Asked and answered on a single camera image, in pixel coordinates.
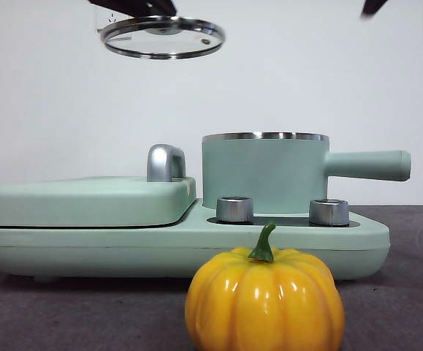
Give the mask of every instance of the pumpkin stem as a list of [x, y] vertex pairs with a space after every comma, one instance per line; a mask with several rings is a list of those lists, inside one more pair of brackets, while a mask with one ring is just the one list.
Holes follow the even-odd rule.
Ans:
[[276, 224], [273, 222], [268, 223], [262, 229], [258, 242], [256, 243], [255, 249], [249, 254], [248, 258], [253, 258], [258, 261], [265, 261], [271, 263], [273, 253], [271, 252], [270, 243], [268, 242], [268, 236], [276, 228]]

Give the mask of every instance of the lid rim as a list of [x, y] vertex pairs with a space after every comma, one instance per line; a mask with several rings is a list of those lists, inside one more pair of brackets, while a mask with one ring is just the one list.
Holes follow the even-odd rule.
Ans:
[[299, 139], [299, 140], [317, 140], [329, 141], [329, 137], [323, 134], [303, 133], [303, 132], [238, 132], [238, 133], [221, 133], [205, 135], [202, 142], [210, 140], [242, 140], [242, 139]]
[[[210, 46], [209, 48], [203, 48], [195, 51], [183, 51], [178, 53], [146, 53], [140, 50], [117, 48], [116, 46], [109, 43], [113, 37], [116, 37], [120, 34], [132, 33], [146, 29], [157, 29], [162, 28], [162, 26], [186, 31], [195, 31], [196, 33], [204, 33], [217, 38], [220, 42], [214, 46]], [[104, 27], [99, 31], [99, 34], [101, 36], [101, 41], [110, 51], [120, 55], [136, 57], [140, 59], [177, 60], [200, 57], [216, 52], [226, 41], [224, 30], [216, 24], [207, 22], [206, 20], [178, 16], [157, 15], [121, 20]]]

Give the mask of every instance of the yellow pumpkin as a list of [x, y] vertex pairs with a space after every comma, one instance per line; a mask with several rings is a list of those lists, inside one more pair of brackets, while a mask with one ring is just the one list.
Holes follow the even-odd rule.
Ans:
[[185, 313], [198, 350], [339, 349], [344, 310], [331, 272], [313, 255], [271, 249], [274, 228], [263, 229], [252, 252], [223, 252], [195, 274]]

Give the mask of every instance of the gray countertop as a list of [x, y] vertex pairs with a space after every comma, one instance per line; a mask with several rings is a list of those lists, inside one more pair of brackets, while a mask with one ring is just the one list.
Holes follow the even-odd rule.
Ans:
[[[423, 206], [352, 206], [389, 226], [373, 276], [338, 282], [342, 350], [423, 350]], [[190, 279], [62, 279], [0, 273], [0, 351], [193, 350], [183, 309]]]

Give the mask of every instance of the glass lid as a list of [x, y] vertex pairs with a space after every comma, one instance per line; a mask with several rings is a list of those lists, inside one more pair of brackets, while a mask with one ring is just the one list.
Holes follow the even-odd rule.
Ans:
[[214, 53], [224, 43], [216, 24], [177, 16], [150, 16], [115, 22], [100, 31], [111, 51], [141, 59], [188, 59]]

